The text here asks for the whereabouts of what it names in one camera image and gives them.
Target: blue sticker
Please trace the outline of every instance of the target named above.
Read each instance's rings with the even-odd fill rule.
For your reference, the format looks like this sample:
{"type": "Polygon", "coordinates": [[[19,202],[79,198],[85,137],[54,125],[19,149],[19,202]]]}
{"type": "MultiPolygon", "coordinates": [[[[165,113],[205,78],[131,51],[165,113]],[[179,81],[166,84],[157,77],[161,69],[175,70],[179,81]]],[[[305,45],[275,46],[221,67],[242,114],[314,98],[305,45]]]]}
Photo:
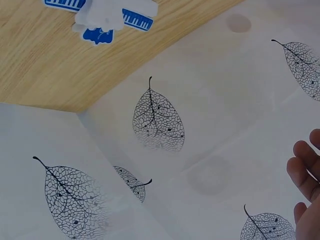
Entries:
{"type": "Polygon", "coordinates": [[[85,2],[86,0],[44,0],[44,4],[48,7],[71,12],[78,12],[85,2]]]}
{"type": "Polygon", "coordinates": [[[114,31],[109,30],[108,32],[103,31],[101,28],[96,28],[95,30],[87,29],[82,35],[84,40],[89,40],[98,44],[110,44],[114,39],[114,31]]]}
{"type": "Polygon", "coordinates": [[[143,16],[134,11],[122,9],[124,24],[138,30],[147,32],[150,30],[154,20],[152,18],[143,16]]]}

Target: leaf print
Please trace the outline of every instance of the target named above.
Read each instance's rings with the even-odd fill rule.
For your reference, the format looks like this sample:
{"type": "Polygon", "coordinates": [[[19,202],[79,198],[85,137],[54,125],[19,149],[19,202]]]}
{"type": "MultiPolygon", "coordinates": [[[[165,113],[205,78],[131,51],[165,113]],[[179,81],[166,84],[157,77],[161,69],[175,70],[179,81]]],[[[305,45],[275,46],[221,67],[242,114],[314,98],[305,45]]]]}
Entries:
{"type": "Polygon", "coordinates": [[[179,152],[185,142],[184,125],[169,100],[151,89],[151,78],[134,109],[134,133],[146,147],[179,152]]]}
{"type": "Polygon", "coordinates": [[[96,180],[68,166],[46,166],[45,199],[55,223],[70,239],[102,240],[108,221],[105,195],[96,180]]]}
{"type": "Polygon", "coordinates": [[[141,203],[144,202],[146,198],[146,188],[145,186],[152,183],[152,179],[147,183],[143,183],[136,179],[136,177],[129,172],[128,170],[124,169],[120,166],[113,166],[116,172],[120,175],[123,179],[125,184],[132,190],[133,194],[140,200],[141,203]]]}
{"type": "Polygon", "coordinates": [[[282,44],[286,62],[301,88],[312,99],[320,101],[320,60],[314,50],[301,42],[282,44]]]}
{"type": "Polygon", "coordinates": [[[261,213],[250,216],[244,205],[244,212],[248,216],[240,240],[295,240],[296,233],[291,224],[282,216],[273,213],[261,213]]]}

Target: finger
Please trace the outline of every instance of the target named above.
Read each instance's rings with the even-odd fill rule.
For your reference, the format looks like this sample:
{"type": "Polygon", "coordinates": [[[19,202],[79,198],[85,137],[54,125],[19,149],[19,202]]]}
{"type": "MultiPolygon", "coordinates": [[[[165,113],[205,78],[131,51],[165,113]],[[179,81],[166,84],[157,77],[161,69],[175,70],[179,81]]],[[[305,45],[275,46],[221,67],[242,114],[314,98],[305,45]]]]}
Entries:
{"type": "Polygon", "coordinates": [[[294,155],[303,161],[310,173],[320,180],[320,157],[305,141],[298,141],[293,147],[294,155]]]}
{"type": "Polygon", "coordinates": [[[295,205],[293,214],[294,214],[294,222],[297,224],[302,217],[302,215],[307,210],[307,206],[303,202],[299,202],[295,205]]]}
{"type": "Polygon", "coordinates": [[[309,136],[310,142],[320,150],[320,129],[314,129],[309,136]]]}
{"type": "Polygon", "coordinates": [[[292,157],[286,164],[286,171],[306,199],[313,202],[320,194],[320,184],[307,172],[302,160],[292,157]]]}

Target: piano keyboard graphic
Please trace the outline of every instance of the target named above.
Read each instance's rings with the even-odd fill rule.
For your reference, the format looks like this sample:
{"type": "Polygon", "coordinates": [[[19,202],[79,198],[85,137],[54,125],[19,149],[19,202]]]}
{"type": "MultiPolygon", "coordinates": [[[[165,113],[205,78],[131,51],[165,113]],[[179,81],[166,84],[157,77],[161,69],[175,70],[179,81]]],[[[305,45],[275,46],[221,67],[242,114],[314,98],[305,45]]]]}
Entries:
{"type": "MultiPolygon", "coordinates": [[[[48,7],[65,9],[72,12],[78,12],[85,2],[86,0],[44,0],[44,4],[48,7]]],[[[154,23],[152,18],[127,9],[122,9],[122,14],[125,25],[144,32],[149,31],[154,23]]]]}
{"type": "Polygon", "coordinates": [[[72,12],[78,12],[85,4],[86,0],[44,0],[48,7],[65,9],[72,12]]]}
{"type": "Polygon", "coordinates": [[[125,25],[145,32],[148,31],[154,23],[152,18],[127,9],[122,9],[122,14],[125,25]]]}

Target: wood grain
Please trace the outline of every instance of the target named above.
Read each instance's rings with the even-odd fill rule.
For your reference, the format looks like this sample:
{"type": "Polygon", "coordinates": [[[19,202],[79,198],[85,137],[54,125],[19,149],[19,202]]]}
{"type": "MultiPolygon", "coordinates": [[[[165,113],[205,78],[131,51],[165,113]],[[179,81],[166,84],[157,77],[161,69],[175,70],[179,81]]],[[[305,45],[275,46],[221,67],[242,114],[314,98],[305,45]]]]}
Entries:
{"type": "Polygon", "coordinates": [[[149,32],[126,27],[94,47],[74,13],[0,0],[0,102],[81,112],[164,49],[242,0],[158,0],[149,32]]]}

